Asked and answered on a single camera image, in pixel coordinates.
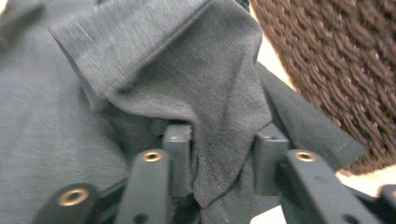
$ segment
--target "garment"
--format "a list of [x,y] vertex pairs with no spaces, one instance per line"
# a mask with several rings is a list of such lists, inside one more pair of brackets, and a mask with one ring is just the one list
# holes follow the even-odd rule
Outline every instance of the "garment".
[[[170,119],[192,124],[193,196],[203,223],[247,223],[260,211],[265,198],[253,193],[250,147],[272,117],[295,146],[310,146],[289,124],[315,112],[300,119],[276,110],[303,113],[306,102],[293,95],[295,106],[284,107],[285,97],[268,104],[291,93],[254,65],[262,33],[235,1],[45,4],[0,51],[1,223],[30,223],[64,186],[105,189],[127,177],[136,153],[161,147]],[[339,135],[341,144],[309,149],[354,146]],[[337,169],[363,152],[326,159]]]

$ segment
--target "brass screw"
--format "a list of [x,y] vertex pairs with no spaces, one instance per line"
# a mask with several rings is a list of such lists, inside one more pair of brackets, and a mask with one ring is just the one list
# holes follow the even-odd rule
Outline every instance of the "brass screw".
[[315,161],[317,159],[314,155],[308,152],[297,152],[296,157],[300,161]]
[[60,206],[73,206],[84,202],[90,193],[86,189],[70,189],[58,200]]
[[161,155],[161,153],[158,152],[148,152],[145,154],[145,156],[143,157],[143,159],[145,161],[158,161],[163,157],[163,155]]

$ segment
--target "metal ring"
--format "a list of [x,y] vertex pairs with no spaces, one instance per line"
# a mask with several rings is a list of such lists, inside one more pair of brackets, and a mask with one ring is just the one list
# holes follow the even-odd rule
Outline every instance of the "metal ring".
[[296,152],[296,157],[300,161],[315,161],[317,159],[309,152]]
[[90,193],[86,189],[71,189],[61,195],[58,200],[60,206],[73,206],[84,202]]
[[158,152],[148,152],[145,154],[145,156],[143,157],[143,159],[145,161],[158,161],[163,157],[163,155],[161,153]]

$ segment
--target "woven texture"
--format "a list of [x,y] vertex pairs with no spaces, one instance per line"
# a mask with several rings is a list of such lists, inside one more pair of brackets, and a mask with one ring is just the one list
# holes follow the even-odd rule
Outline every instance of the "woven texture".
[[369,148],[348,169],[396,162],[396,1],[252,0],[297,91]]

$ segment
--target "brown woven basket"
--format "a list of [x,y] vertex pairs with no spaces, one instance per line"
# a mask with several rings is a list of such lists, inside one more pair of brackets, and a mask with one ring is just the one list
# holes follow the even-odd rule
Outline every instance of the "brown woven basket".
[[347,169],[394,164],[396,1],[251,3],[298,92],[369,148]]

